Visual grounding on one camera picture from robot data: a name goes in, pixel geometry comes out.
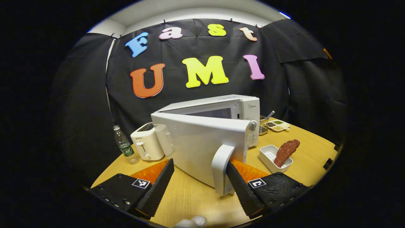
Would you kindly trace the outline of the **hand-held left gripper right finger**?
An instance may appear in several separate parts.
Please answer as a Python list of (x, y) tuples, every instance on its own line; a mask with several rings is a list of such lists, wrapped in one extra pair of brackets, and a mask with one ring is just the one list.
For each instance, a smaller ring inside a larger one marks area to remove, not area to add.
[(227, 177), (250, 219), (275, 213), (310, 189), (282, 172), (268, 174), (235, 159), (228, 162)]

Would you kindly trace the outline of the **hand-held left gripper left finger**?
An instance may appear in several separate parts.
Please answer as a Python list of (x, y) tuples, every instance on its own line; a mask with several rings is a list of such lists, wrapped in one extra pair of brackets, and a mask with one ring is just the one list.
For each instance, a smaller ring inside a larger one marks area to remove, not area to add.
[(173, 172), (173, 159), (166, 159), (132, 175), (117, 173), (90, 192), (127, 213), (150, 220), (156, 214)]

